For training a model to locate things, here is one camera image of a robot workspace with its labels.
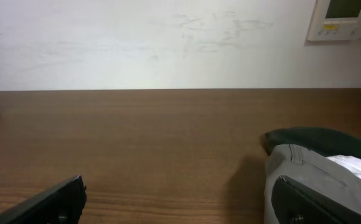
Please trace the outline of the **white garment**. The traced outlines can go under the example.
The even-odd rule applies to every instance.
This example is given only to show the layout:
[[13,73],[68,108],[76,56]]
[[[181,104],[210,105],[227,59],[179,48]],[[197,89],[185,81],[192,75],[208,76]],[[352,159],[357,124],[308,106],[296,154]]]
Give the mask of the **white garment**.
[[361,159],[343,155],[329,156],[327,159],[346,168],[353,173],[354,176],[361,179]]

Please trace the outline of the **grey-green shorts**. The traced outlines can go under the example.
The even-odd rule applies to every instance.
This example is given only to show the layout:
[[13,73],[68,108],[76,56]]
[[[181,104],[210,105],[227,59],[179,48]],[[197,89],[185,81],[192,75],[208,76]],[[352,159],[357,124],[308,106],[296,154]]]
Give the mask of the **grey-green shorts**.
[[274,147],[265,164],[265,223],[278,223],[271,203],[276,179],[285,175],[361,214],[361,179],[345,167],[295,144]]

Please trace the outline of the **white wall control panel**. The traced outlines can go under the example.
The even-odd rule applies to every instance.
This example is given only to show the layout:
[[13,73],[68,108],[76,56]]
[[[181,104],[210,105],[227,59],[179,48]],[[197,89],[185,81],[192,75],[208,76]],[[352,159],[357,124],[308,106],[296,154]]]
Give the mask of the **white wall control panel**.
[[361,39],[361,0],[317,0],[306,40]]

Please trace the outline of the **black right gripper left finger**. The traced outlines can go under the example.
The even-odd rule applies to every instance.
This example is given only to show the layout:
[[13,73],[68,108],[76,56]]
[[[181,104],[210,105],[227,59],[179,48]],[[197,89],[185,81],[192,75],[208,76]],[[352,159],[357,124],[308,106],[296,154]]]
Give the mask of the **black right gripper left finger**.
[[0,224],[78,224],[87,187],[76,175],[0,213]]

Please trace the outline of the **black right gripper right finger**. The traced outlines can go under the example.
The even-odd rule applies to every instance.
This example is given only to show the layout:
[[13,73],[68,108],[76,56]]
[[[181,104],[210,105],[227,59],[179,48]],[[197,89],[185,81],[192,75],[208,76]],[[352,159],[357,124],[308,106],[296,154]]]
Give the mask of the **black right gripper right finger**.
[[274,183],[271,204],[280,224],[361,224],[361,214],[285,175]]

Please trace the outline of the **dark green garment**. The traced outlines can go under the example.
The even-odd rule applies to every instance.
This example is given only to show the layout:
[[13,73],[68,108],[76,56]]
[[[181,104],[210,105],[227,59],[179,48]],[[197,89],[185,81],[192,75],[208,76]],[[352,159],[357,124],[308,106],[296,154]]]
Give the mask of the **dark green garment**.
[[328,128],[292,127],[274,129],[261,136],[261,145],[267,154],[275,146],[295,144],[324,156],[354,156],[361,159],[361,139]]

